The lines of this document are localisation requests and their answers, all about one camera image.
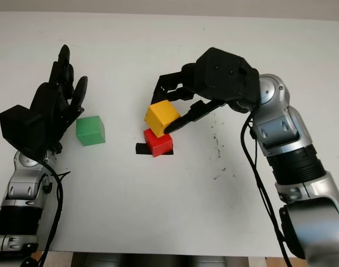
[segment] yellow cube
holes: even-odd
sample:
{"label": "yellow cube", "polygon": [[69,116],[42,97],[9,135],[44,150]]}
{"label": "yellow cube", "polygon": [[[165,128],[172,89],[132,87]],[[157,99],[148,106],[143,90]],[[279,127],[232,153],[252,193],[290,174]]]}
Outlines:
{"label": "yellow cube", "polygon": [[175,107],[168,100],[163,100],[149,106],[145,122],[157,137],[161,137],[168,124],[179,117],[180,114]]}

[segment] robotic arm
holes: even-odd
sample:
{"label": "robotic arm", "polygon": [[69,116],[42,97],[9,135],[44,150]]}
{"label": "robotic arm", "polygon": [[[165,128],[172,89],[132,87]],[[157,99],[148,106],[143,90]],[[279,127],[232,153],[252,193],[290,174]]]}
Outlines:
{"label": "robotic arm", "polygon": [[152,103],[189,100],[195,93],[210,102],[193,104],[164,132],[176,131],[226,103],[235,111],[251,112],[251,136],[271,165],[285,203],[279,210],[284,241],[309,267],[338,267],[339,191],[317,158],[300,114],[289,105],[283,81],[259,75],[241,57],[210,48],[181,72],[160,76]]}
{"label": "robotic arm", "polygon": [[0,209],[0,266],[5,259],[7,266],[38,266],[30,255],[38,247],[38,221],[52,191],[51,176],[58,183],[58,209],[40,266],[57,228],[63,192],[53,171],[55,154],[62,151],[64,132],[84,111],[81,104],[87,87],[84,76],[74,90],[69,58],[69,48],[64,45],[49,81],[40,85],[30,109],[17,105],[0,114],[2,135],[18,150]]}

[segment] black cable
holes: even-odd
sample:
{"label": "black cable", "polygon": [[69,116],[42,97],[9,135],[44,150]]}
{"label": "black cable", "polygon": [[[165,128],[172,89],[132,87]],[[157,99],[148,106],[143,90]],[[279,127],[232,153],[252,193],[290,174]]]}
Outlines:
{"label": "black cable", "polygon": [[254,165],[257,168],[257,139],[254,140]]}
{"label": "black cable", "polygon": [[[58,174],[58,176],[62,176],[60,177],[60,181],[63,181],[64,177],[67,176],[70,173],[70,171],[68,172],[64,172],[63,174]],[[59,187],[57,187],[57,200],[59,201]]]}
{"label": "black cable", "polygon": [[49,248],[50,248],[51,243],[52,243],[52,241],[54,239],[54,236],[56,234],[57,227],[58,227],[58,222],[59,222],[59,219],[60,219],[60,216],[61,216],[61,213],[62,213],[62,207],[63,207],[63,186],[62,186],[62,183],[61,183],[61,180],[60,180],[59,176],[56,174],[56,172],[54,171],[54,169],[51,166],[49,166],[47,163],[45,163],[43,161],[38,161],[38,163],[41,164],[43,167],[45,167],[51,173],[51,175],[54,177],[54,179],[57,182],[57,192],[59,192],[59,198],[57,198],[57,200],[58,200],[58,207],[57,207],[57,210],[56,210],[56,214],[54,216],[53,224],[52,224],[49,236],[48,236],[46,247],[45,247],[45,250],[44,250],[40,260],[38,261],[39,267],[43,267],[43,265],[44,265],[44,263],[46,261],[46,258],[47,258],[47,254],[49,252]]}
{"label": "black cable", "polygon": [[247,157],[247,160],[248,160],[248,162],[249,162],[249,164],[250,164],[250,166],[252,168],[252,171],[254,173],[254,177],[256,178],[256,183],[257,183],[257,186],[258,186],[261,198],[262,198],[264,206],[265,206],[265,208],[267,210],[268,216],[269,216],[269,218],[272,221],[272,224],[273,224],[273,227],[274,227],[274,232],[276,233],[277,240],[278,240],[278,243],[279,243],[279,247],[281,248],[283,258],[284,258],[287,266],[288,267],[292,267],[292,264],[291,264],[291,262],[289,260],[287,252],[286,252],[286,248],[284,247],[284,243],[283,243],[284,242],[284,236],[283,236],[283,234],[281,233],[281,231],[279,229],[278,221],[276,219],[276,215],[274,214],[272,203],[271,203],[271,201],[270,201],[270,199],[268,197],[266,189],[264,188],[264,185],[262,183],[261,177],[259,176],[259,173],[258,173],[256,165],[255,165],[255,163],[257,163],[257,159],[255,157],[255,162],[252,161],[252,158],[251,158],[251,156],[250,156],[250,154],[249,154],[249,152],[248,152],[248,150],[246,148],[246,144],[245,144],[245,140],[244,140],[246,129],[249,126],[249,123],[250,123],[251,119],[253,118],[256,110],[257,110],[257,107],[247,117],[245,123],[242,126],[241,134],[240,134],[241,146],[242,146],[243,152],[245,153],[245,155]]}

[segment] green cube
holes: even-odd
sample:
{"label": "green cube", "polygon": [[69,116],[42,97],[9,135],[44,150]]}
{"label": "green cube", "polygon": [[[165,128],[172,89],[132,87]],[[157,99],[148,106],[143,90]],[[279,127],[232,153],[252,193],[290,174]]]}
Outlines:
{"label": "green cube", "polygon": [[99,116],[78,118],[76,137],[83,146],[105,143],[105,128]]}

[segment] white table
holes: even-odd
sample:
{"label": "white table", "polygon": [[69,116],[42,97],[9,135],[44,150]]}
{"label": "white table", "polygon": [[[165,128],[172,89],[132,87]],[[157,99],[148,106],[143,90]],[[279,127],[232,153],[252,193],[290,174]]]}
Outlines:
{"label": "white table", "polygon": [[[57,171],[72,172],[63,182],[52,250],[280,256],[239,143],[247,115],[220,108],[172,134],[174,156],[135,154],[159,75],[179,71],[211,46],[283,78],[339,186],[339,22],[0,13],[0,112],[15,104],[29,107],[64,43],[75,80],[89,77],[82,117],[101,116],[106,143],[83,147],[74,125],[64,135]],[[183,114],[193,102],[174,105]],[[0,203],[14,153],[0,131]],[[261,153],[258,162],[278,213],[282,203],[271,168]],[[51,199],[43,237],[54,209]]]}

